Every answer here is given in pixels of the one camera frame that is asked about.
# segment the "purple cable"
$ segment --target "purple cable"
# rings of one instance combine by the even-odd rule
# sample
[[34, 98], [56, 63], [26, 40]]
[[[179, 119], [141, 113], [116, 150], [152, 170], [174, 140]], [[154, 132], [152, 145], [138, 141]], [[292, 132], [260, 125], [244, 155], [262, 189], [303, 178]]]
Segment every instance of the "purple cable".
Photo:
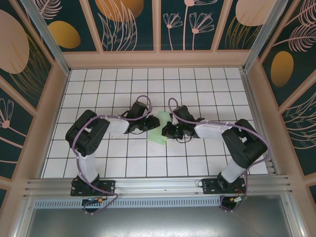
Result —
[[[109, 205], [111, 205], [112, 202], [114, 202], [116, 199], [118, 199], [119, 196], [118, 196], [118, 194], [116, 194], [116, 193], [111, 193], [111, 192], [107, 192], [107, 191], [105, 191], [105, 190], [99, 189], [99, 188], [97, 188], [96, 186], [93, 186], [91, 183], [88, 182], [87, 178], [84, 176], [84, 174], [82, 173], [82, 170], [81, 170], [81, 168], [80, 168], [80, 164], [79, 164], [79, 153], [75, 150], [76, 142], [77, 142], [79, 136], [81, 135], [81, 133], [84, 131], [84, 129], [85, 129], [92, 121], [94, 121], [94, 120], [96, 120], [96, 119], [104, 118], [104, 119], [121, 119], [121, 120], [126, 120], [126, 121], [136, 121], [136, 120], [145, 118], [145, 117], [152, 111], [152, 108], [153, 108], [153, 107], [152, 107], [152, 103], [151, 103], [149, 97], [146, 96], [146, 95], [140, 95], [140, 96], [138, 96], [137, 99], [136, 99], [136, 101], [138, 101], [138, 99], [141, 98], [141, 97], [147, 98], [147, 100], [148, 100], [148, 110], [147, 110], [146, 113], [144, 113], [144, 115], [140, 116], [139, 118], [124, 118], [124, 117], [120, 117], [120, 116], [98, 115], [98, 116], [95, 116], [95, 117], [93, 117], [92, 119], [90, 119], [90, 120], [79, 130], [78, 134], [75, 136], [75, 139], [74, 139], [73, 145], [72, 145], [72, 150], [73, 150], [73, 152], [75, 153], [75, 155], [76, 155], [76, 157], [77, 157], [77, 168], [78, 168], [78, 171], [79, 171], [79, 173], [80, 173], [82, 179], [84, 180], [84, 182], [86, 182], [91, 188], [93, 188], [93, 189], [95, 189], [95, 190], [97, 190], [97, 191], [99, 191], [99, 192], [101, 192], [101, 193], [103, 193], [103, 194], [109, 194], [109, 195], [115, 195], [115, 196], [116, 196], [112, 201], [110, 201], [110, 202], [109, 202], [107, 205], [105, 205], [104, 207], [99, 208], [99, 209], [96, 210], [95, 212], [90, 213], [91, 215], [97, 214], [97, 213], [103, 211], [105, 208], [107, 208]], [[85, 208], [87, 207], [87, 205], [89, 205], [89, 204], [91, 204], [91, 203], [93, 203], [93, 202], [94, 202], [94, 201], [87, 202], [87, 203], [83, 206], [83, 211], [85, 212], [85, 214], [89, 213], [89, 212], [86, 211]]]
[[[176, 107], [179, 107], [179, 104], [178, 104], [178, 101], [175, 99], [175, 98], [170, 98], [168, 100], [168, 107], [172, 113], [173, 116], [175, 116], [177, 118], [178, 121], [182, 121], [182, 122], [186, 122], [186, 123], [190, 123], [190, 124], [213, 124], [213, 125], [221, 125], [221, 126], [230, 126], [230, 127], [236, 127], [238, 129], [242, 129], [244, 131], [247, 131], [253, 135], [255, 135], [256, 137], [258, 137], [268, 148], [268, 154], [265, 158], [263, 158], [262, 160], [259, 160], [259, 161], [256, 161], [254, 162], [251, 166], [248, 167], [248, 169], [246, 169], [241, 175], [246, 175], [246, 181], [245, 181], [245, 194], [247, 194], [247, 185], [248, 185], [248, 170], [254, 166], [255, 164], [258, 164], [258, 163], [261, 163], [261, 162], [264, 162], [266, 160], [269, 160], [271, 159], [271, 156], [272, 156], [272, 147], [270, 146], [270, 144], [262, 137], [260, 136], [258, 133], [246, 128], [246, 127], [242, 127], [242, 126], [239, 126], [239, 125], [236, 125], [236, 124], [233, 124], [233, 123], [223, 123], [223, 122], [214, 122], [214, 121], [201, 121], [201, 122], [191, 122], [191, 121], [187, 121], [185, 119], [182, 119], [180, 117], [178, 117], [172, 110], [171, 108], [171, 105], [170, 105], [170, 101], [173, 100], [174, 102], [176, 102]], [[221, 197], [221, 201], [220, 201], [220, 207], [222, 210], [224, 210], [224, 206], [222, 205], [222, 201], [224, 199], [224, 196]]]

